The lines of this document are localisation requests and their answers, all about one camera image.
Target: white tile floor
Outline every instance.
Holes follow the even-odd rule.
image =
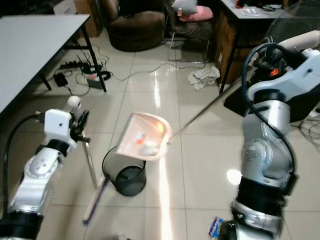
[[[110,57],[107,69],[120,79],[167,63],[166,44],[142,52],[122,52],[110,45],[105,31],[92,41],[100,46],[102,54]],[[97,47],[94,48],[97,57],[102,58]],[[181,49],[172,51],[173,57],[184,55]],[[63,59],[74,60],[76,55],[67,52]],[[82,97],[83,108],[90,110],[86,132],[92,138],[91,151],[98,176],[102,174],[104,155],[116,144],[131,112],[160,115],[177,131],[217,96],[217,86],[195,91],[189,85],[187,76],[194,70],[194,67],[176,69],[164,65],[152,73],[135,74],[122,81],[113,76],[106,81],[107,93],[92,89]],[[68,81],[74,93],[87,90],[87,86],[76,84],[75,74]],[[66,107],[68,90],[56,87],[53,81],[50,84],[52,91],[47,91],[41,83],[31,84],[20,105],[17,104],[22,107],[14,109],[14,114],[9,114],[2,124],[4,139],[23,116],[35,110]],[[28,123],[14,138],[12,149],[15,150],[10,156],[11,188],[41,142],[41,132],[41,126]],[[319,239],[319,154],[299,134],[289,139],[299,161],[300,179],[288,198],[287,228],[283,228],[280,239]],[[125,233],[132,240],[208,240],[208,225],[215,216],[231,218],[229,207],[237,194],[237,186],[228,181],[227,173],[240,169],[242,144],[242,118],[223,106],[215,107],[176,139],[166,158],[147,163],[147,184],[139,195],[124,197],[109,184],[88,227],[83,226],[82,216],[93,186],[84,151],[79,146],[62,169],[38,240],[110,240],[116,233]]]

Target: white table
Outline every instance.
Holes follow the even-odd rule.
[[[84,26],[90,15],[27,15],[0,18],[0,113],[45,65],[82,29],[87,49],[100,78],[97,59]],[[50,89],[48,82],[42,78]]]
[[[242,27],[243,25],[249,24],[250,21],[270,21],[270,23],[281,16],[285,11],[283,9],[276,9],[275,11],[265,11],[261,8],[256,8],[257,12],[259,13],[259,16],[247,16],[243,14],[242,8],[236,8],[236,0],[220,0],[222,3],[222,8],[226,9],[228,13],[231,13],[233,17],[233,21],[236,23],[236,34],[235,34],[235,39],[233,42],[232,50],[230,57],[228,58],[228,64],[226,66],[226,74],[224,74],[221,87],[220,87],[220,93],[223,92],[227,78],[228,78],[228,73],[234,58],[234,54],[236,49],[248,49],[252,48],[254,46],[239,46],[238,45],[238,40],[241,35]]]

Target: sticker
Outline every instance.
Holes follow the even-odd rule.
[[[224,220],[221,217],[216,216],[214,218],[214,220],[209,225],[209,229],[208,229],[208,233],[211,237],[213,238],[219,237],[220,228],[223,222]]]
[[[146,138],[146,134],[139,131],[136,135],[135,135],[135,143],[136,144],[139,144],[139,145],[142,145],[145,141],[145,138]]]

